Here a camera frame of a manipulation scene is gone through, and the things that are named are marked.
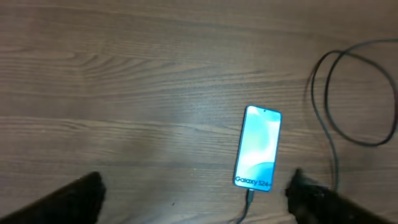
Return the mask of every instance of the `black cable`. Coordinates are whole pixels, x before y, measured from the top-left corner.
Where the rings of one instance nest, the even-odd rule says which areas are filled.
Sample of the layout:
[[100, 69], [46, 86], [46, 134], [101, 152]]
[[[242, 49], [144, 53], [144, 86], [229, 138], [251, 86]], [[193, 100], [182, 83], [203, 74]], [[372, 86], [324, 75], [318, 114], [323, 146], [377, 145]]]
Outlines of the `black cable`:
[[[315, 115], [317, 116], [317, 119], [322, 127], [323, 132], [325, 133], [326, 137], [329, 140], [329, 144], [330, 144], [330, 148], [333, 154], [333, 161], [334, 161], [334, 178], [333, 178], [333, 189], [334, 190], [338, 190], [338, 184], [339, 184], [339, 161], [338, 161], [338, 156], [337, 156], [337, 152], [336, 152], [336, 148], [335, 145], [333, 143], [333, 139], [328, 131], [328, 128], [325, 124], [325, 122], [322, 120], [322, 117], [319, 114], [318, 108], [315, 104], [315, 100], [314, 100], [314, 94], [313, 94], [313, 87], [314, 87], [314, 83], [315, 83], [315, 76], [318, 72], [318, 69], [320, 67], [320, 65], [322, 64], [322, 62], [324, 61], [324, 59], [326, 59], [329, 55], [331, 54], [338, 54], [338, 57], [335, 59], [335, 61], [333, 62], [333, 65], [330, 67], [327, 79], [326, 79], [326, 84], [325, 84], [325, 91], [324, 91], [324, 107], [325, 107], [325, 112], [326, 112], [326, 117], [331, 125], [331, 127], [343, 138], [345, 138], [346, 140], [353, 142], [355, 144], [361, 145], [361, 146], [368, 146], [368, 147], [376, 147], [376, 146], [380, 146], [382, 144], [385, 144], [387, 142], [389, 142], [391, 140], [391, 138], [393, 137], [395, 130], [396, 130], [396, 126], [397, 126], [397, 120], [398, 120], [398, 95], [397, 95], [397, 88], [396, 88], [396, 84], [394, 79], [386, 72], [385, 69], [383, 69], [379, 64], [377, 64], [376, 62], [362, 57], [360, 55], [357, 54], [352, 54], [351, 51], [354, 49], [357, 49], [359, 47], [364, 47], [367, 45], [372, 45], [372, 44], [378, 44], [378, 43], [387, 43], [387, 42], [398, 42], [398, 39], [383, 39], [383, 40], [370, 40], [370, 41], [366, 41], [366, 42], [362, 42], [359, 44], [356, 44], [352, 47], [347, 48], [346, 50], [332, 50], [327, 52], [324, 56], [321, 57], [321, 59], [315, 64], [312, 73], [310, 74], [308, 80], [311, 80], [311, 103], [312, 103], [312, 108], [315, 112]], [[356, 58], [362, 62], [367, 63], [368, 65], [372, 65], [374, 68], [376, 68], [377, 70], [379, 70], [389, 81], [389, 84], [392, 88], [392, 91], [394, 92], [394, 120], [392, 122], [392, 126], [391, 126], [391, 130], [389, 132], [389, 134], [386, 136], [386, 138], [382, 141], [379, 142], [364, 142], [364, 141], [359, 141], [359, 140], [355, 140], [351, 137], [349, 137], [347, 134], [345, 134], [339, 127], [338, 125], [335, 123], [331, 113], [330, 113], [330, 109], [329, 109], [329, 103], [328, 103], [328, 94], [329, 94], [329, 84], [330, 84], [330, 78], [331, 78], [331, 74], [333, 73], [334, 69], [336, 68], [338, 62], [344, 57], [344, 56], [350, 56], [353, 58]]]
[[253, 201], [254, 198], [254, 191], [251, 189], [248, 189], [246, 192], [246, 205], [244, 206], [244, 211], [242, 217], [236, 222], [237, 224], [241, 224], [241, 222], [246, 218], [246, 215], [248, 214], [250, 204]]

